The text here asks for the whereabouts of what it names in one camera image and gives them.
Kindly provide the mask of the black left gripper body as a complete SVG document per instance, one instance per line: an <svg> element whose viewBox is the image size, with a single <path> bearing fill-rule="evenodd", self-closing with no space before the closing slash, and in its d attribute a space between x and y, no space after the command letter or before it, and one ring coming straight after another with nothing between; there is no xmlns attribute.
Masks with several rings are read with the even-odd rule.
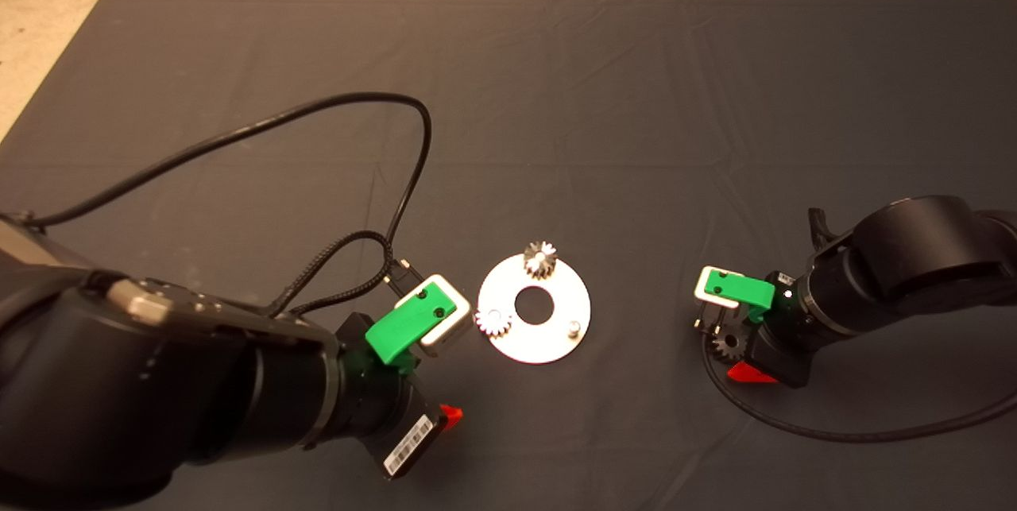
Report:
<svg viewBox="0 0 1017 511"><path fill-rule="evenodd" d="M444 429L442 409L423 395L418 378L385 365L366 340L372 325L351 313L335 331L340 389L335 438L355 439L388 481L407 474Z"/></svg>

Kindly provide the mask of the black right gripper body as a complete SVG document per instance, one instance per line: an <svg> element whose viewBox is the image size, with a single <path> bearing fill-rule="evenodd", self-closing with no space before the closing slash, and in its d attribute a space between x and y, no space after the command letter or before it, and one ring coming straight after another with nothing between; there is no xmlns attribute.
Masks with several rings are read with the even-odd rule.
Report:
<svg viewBox="0 0 1017 511"><path fill-rule="evenodd" d="M752 330L744 360L755 370L792 389L806 387L814 351L806 345L811 318L802 303L795 279L772 271L764 278L775 287L770 308Z"/></svg>

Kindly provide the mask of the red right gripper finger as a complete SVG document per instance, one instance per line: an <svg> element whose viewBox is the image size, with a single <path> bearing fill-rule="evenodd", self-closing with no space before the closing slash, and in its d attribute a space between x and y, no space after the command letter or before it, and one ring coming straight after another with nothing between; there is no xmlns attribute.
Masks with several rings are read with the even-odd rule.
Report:
<svg viewBox="0 0 1017 511"><path fill-rule="evenodd" d="M734 383L778 383L777 378L747 365L747 362L738 362L727 370L727 378Z"/></svg>

